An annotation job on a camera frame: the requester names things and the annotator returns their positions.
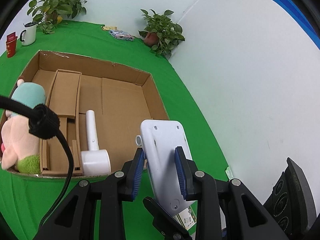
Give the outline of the white enamel mug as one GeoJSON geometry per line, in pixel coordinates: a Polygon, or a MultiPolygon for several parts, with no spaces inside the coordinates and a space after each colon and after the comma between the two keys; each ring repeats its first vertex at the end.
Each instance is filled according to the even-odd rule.
{"type": "Polygon", "coordinates": [[[24,30],[20,34],[22,46],[28,46],[36,40],[37,22],[29,22],[24,25],[24,30]]]}

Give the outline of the colourful packet on table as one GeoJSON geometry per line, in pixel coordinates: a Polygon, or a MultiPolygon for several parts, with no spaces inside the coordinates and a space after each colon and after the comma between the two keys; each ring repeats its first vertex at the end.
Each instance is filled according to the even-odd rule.
{"type": "Polygon", "coordinates": [[[135,37],[122,30],[110,30],[109,34],[117,40],[134,41],[135,37]]]}

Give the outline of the small green white packet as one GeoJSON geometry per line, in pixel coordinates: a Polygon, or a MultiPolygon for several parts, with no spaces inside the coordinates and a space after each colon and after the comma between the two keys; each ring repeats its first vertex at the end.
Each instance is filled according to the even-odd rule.
{"type": "Polygon", "coordinates": [[[231,168],[229,166],[226,168],[225,173],[227,175],[228,180],[234,179],[232,170],[231,170],[231,168]]]}

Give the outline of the green cloth table cover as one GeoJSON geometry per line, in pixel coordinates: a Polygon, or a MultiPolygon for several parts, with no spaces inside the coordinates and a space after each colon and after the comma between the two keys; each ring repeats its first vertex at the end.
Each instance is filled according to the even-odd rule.
{"type": "MultiPolygon", "coordinates": [[[[39,50],[85,55],[149,72],[170,119],[179,121],[197,166],[226,180],[227,162],[209,125],[171,64],[155,56],[142,40],[113,38],[93,23],[68,21],[51,35],[37,32],[30,46],[17,45],[13,57],[1,55],[1,94],[8,96],[17,78],[39,50]]],[[[1,214],[19,239],[32,239],[43,215],[63,187],[60,179],[17,176],[1,171],[1,214]]]]}

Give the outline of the potted green plant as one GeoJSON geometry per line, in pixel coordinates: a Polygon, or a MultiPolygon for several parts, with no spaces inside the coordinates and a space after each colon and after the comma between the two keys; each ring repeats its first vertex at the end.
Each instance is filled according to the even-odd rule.
{"type": "Polygon", "coordinates": [[[141,9],[146,26],[143,30],[139,30],[138,33],[155,55],[161,55],[169,59],[172,51],[181,42],[185,41],[185,37],[182,34],[183,28],[170,18],[174,11],[167,9],[163,14],[158,14],[153,9],[150,9],[150,11],[151,14],[149,14],[148,10],[141,9]]]}
{"type": "Polygon", "coordinates": [[[31,0],[27,14],[44,34],[53,34],[63,19],[85,15],[86,3],[87,0],[31,0]]]}

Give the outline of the large open cardboard box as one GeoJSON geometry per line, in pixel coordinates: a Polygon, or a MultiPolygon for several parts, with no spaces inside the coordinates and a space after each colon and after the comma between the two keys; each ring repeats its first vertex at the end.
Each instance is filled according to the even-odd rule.
{"type": "MultiPolygon", "coordinates": [[[[38,51],[13,77],[1,74],[1,94],[57,114],[74,160],[74,176],[119,170],[140,146],[144,120],[167,120],[151,74],[91,57],[38,51]]],[[[1,114],[1,168],[23,176],[64,177],[68,160],[57,138],[29,133],[28,120],[1,114]]]]}

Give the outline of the pink teal plush toy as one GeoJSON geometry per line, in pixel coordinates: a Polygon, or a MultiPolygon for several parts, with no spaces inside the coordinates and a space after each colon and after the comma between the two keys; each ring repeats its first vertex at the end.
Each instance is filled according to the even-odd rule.
{"type": "MultiPolygon", "coordinates": [[[[18,79],[12,100],[30,108],[46,103],[44,88],[33,82],[18,79]]],[[[11,167],[26,174],[40,173],[40,139],[29,133],[29,119],[6,110],[5,121],[1,130],[1,168],[11,167]]]]}

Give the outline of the yellow packet on table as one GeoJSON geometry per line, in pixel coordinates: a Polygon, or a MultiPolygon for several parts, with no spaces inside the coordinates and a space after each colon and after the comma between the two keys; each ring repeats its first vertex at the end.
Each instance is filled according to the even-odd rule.
{"type": "Polygon", "coordinates": [[[104,26],[101,26],[101,29],[103,31],[111,31],[111,30],[117,30],[118,28],[116,26],[106,26],[106,25],[104,25],[104,26]]]}

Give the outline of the right potted green plant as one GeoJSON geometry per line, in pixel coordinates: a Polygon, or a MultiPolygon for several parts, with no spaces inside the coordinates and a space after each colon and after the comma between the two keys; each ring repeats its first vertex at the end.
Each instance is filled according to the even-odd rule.
{"type": "Polygon", "coordinates": [[[183,28],[170,18],[174,11],[167,9],[163,14],[158,14],[153,9],[150,9],[150,11],[151,14],[149,14],[148,10],[141,9],[146,26],[143,30],[139,30],[138,33],[155,55],[161,55],[169,59],[172,51],[181,42],[185,41],[185,37],[182,34],[183,28]]]}

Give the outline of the black round device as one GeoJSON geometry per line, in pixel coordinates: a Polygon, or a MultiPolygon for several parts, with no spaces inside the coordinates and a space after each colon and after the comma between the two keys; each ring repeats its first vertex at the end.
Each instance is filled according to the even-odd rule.
{"type": "Polygon", "coordinates": [[[303,170],[291,158],[286,162],[264,208],[288,239],[308,239],[317,219],[315,202],[303,170]]]}

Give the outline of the white green medicine box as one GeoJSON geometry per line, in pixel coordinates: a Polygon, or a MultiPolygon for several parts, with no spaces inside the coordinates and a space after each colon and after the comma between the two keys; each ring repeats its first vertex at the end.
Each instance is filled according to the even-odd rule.
{"type": "Polygon", "coordinates": [[[197,222],[197,218],[193,208],[187,207],[173,217],[185,230],[190,230],[197,222]]]}

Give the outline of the white handheld hair dryer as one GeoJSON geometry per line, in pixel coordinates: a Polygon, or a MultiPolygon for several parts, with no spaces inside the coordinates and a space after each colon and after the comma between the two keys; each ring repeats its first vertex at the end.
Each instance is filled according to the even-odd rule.
{"type": "Polygon", "coordinates": [[[81,151],[82,168],[85,176],[106,176],[111,174],[111,162],[106,149],[100,149],[95,112],[86,112],[86,151],[81,151]]]}

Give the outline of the white plastic device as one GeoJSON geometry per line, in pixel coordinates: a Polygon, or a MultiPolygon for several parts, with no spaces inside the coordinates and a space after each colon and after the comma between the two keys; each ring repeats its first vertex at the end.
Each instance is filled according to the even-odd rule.
{"type": "Polygon", "coordinates": [[[178,146],[183,148],[187,159],[192,159],[182,124],[172,120],[144,120],[136,143],[145,153],[153,195],[158,204],[171,216],[193,204],[181,195],[175,166],[178,146]]]}

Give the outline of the red paper cup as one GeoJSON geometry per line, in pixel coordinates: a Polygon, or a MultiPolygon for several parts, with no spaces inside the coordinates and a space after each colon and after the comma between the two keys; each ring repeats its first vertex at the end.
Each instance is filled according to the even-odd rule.
{"type": "Polygon", "coordinates": [[[7,58],[11,58],[16,54],[16,44],[17,44],[16,33],[13,32],[7,35],[7,40],[6,40],[7,58]]]}

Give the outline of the left potted green plant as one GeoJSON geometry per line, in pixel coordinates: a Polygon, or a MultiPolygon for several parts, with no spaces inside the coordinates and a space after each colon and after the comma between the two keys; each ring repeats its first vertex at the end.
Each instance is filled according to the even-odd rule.
{"type": "Polygon", "coordinates": [[[44,34],[53,34],[63,19],[85,15],[86,3],[87,0],[31,0],[27,14],[44,34]]]}

